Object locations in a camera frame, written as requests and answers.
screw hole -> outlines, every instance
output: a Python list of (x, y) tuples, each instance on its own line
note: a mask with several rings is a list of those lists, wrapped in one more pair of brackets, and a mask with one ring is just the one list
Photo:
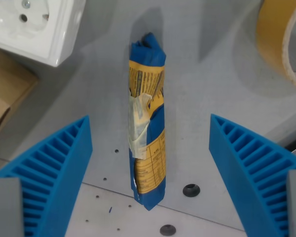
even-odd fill
[(160, 234), (163, 236), (172, 236), (176, 233), (177, 229), (173, 225), (164, 225), (160, 228)]
[(183, 188), (183, 194), (189, 198), (196, 197), (201, 192), (201, 189), (196, 184), (188, 184)]
[(22, 21), (22, 22), (27, 22), (28, 21), (28, 17), (26, 16), (26, 15), (24, 15), (24, 14), (21, 14), (20, 15), (20, 21)]

socket hole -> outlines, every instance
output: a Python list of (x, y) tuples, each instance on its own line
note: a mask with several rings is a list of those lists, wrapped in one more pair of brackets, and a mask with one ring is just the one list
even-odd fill
[(20, 21), (25, 23), (25, 22), (28, 21), (28, 17), (26, 15), (24, 15), (24, 14), (21, 14), (20, 15)]

gray workbench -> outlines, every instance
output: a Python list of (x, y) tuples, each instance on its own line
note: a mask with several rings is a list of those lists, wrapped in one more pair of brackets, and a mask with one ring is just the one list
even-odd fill
[[(259, 0), (87, 1), (74, 53), (63, 65), (20, 59), (41, 80), (2, 131), (0, 158), (12, 160), (89, 114), (94, 152), (84, 182), (132, 196), (129, 43), (152, 31), (167, 54), (167, 187), (161, 205), (241, 229), (208, 150), (210, 114), (276, 142), (296, 129), (296, 88), (255, 47), (259, 7)], [(190, 183), (201, 188), (195, 198), (182, 194)]]

tape roll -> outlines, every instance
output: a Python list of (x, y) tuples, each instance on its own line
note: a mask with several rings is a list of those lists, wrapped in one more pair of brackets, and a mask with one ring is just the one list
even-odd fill
[(289, 43), (296, 23), (296, 0), (265, 0), (257, 24), (257, 47), (267, 63), (296, 85)]

cardboard box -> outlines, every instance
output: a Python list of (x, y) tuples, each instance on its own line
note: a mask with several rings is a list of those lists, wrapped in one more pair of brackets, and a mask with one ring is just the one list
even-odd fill
[(0, 51), (0, 131), (37, 82), (33, 73)]

